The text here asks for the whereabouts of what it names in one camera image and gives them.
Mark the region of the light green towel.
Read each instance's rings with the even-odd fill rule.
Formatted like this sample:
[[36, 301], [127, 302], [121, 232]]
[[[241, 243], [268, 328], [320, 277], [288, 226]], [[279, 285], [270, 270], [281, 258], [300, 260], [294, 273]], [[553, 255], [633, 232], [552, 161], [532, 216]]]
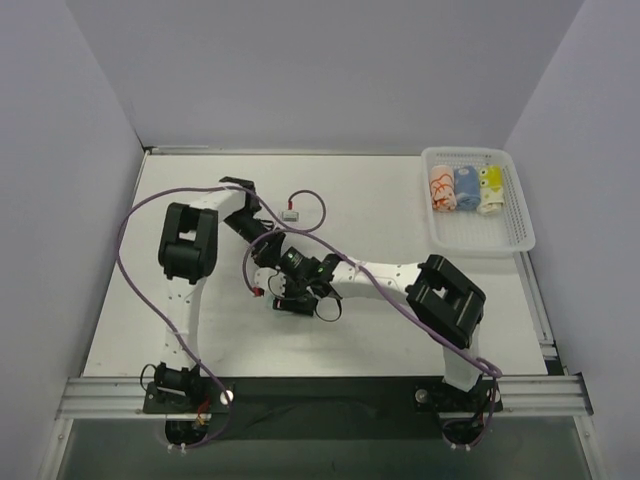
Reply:
[[289, 303], [286, 299], [279, 299], [279, 298], [274, 299], [272, 301], [272, 309], [275, 312], [279, 312], [282, 314], [287, 314], [290, 312]]

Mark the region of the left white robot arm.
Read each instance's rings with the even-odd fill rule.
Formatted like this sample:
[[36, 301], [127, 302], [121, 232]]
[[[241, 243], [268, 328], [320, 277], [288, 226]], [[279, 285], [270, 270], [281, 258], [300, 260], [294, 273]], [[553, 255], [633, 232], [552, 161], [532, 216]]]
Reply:
[[219, 225], [229, 226], [248, 243], [260, 267], [273, 268], [281, 257], [285, 235], [255, 217], [261, 209], [255, 183], [224, 177], [222, 188], [190, 204], [172, 202], [166, 210], [158, 261], [167, 279], [167, 328], [164, 360], [156, 367], [154, 383], [177, 410], [195, 409], [207, 396], [209, 382], [201, 376], [198, 357], [200, 303], [207, 278], [218, 258]]

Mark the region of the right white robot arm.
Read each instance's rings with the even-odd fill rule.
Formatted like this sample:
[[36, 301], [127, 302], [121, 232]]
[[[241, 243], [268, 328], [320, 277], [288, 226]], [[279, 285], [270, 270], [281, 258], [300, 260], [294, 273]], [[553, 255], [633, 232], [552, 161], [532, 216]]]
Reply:
[[333, 253], [320, 261], [291, 247], [276, 270], [284, 277], [287, 300], [300, 293], [314, 301], [387, 301], [442, 347], [447, 404], [463, 410], [480, 400], [484, 373], [475, 342], [486, 295], [445, 257], [432, 254], [422, 263], [384, 264]]

